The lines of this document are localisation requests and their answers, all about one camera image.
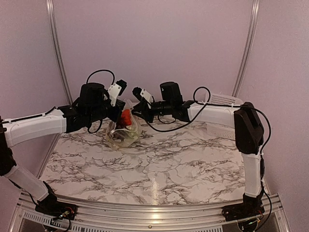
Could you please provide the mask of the clear zip top bag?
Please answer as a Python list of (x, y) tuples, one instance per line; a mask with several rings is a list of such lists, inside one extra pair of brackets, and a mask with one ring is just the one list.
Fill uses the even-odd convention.
[(132, 114), (133, 102), (125, 99), (125, 106), (117, 123), (110, 122), (106, 129), (107, 144), (113, 149), (129, 147), (139, 140), (141, 125), (136, 116)]

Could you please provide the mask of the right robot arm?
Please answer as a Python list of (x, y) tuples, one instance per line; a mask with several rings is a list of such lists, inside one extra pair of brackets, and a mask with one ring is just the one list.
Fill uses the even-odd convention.
[(162, 100), (155, 101), (148, 91), (135, 87), (132, 93), (139, 103), (133, 107), (133, 115), (147, 124), (156, 116), (172, 116), (186, 126), (194, 121), (205, 122), (209, 135), (234, 140), (243, 158), (245, 191), (242, 202), (224, 206), (222, 215), (226, 221), (233, 221), (263, 214), (265, 130), (259, 118), (261, 112), (251, 102), (237, 104), (235, 99), (220, 95), (209, 96), (206, 102), (184, 101), (175, 82), (162, 83), (160, 90)]

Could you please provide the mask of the fake orange carrot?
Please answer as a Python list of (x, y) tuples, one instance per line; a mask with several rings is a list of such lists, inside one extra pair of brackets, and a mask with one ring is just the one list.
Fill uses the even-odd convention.
[(131, 125), (132, 125), (131, 111), (129, 109), (125, 109), (122, 111), (121, 117), (119, 121), (116, 123), (116, 127), (124, 128)]

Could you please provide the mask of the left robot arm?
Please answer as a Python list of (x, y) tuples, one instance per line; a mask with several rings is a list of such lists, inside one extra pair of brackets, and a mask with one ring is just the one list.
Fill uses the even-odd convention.
[(126, 87), (127, 83), (123, 80), (108, 88), (100, 83), (86, 83), (71, 105), (53, 107), (38, 115), (1, 120), (0, 175), (36, 200), (36, 211), (57, 218), (68, 213), (68, 218), (73, 218), (76, 206), (60, 202), (46, 182), (18, 164), (13, 158), (12, 148), (41, 137), (76, 132), (82, 128), (89, 130), (94, 122), (102, 123), (106, 118), (117, 122), (125, 105), (118, 98)]

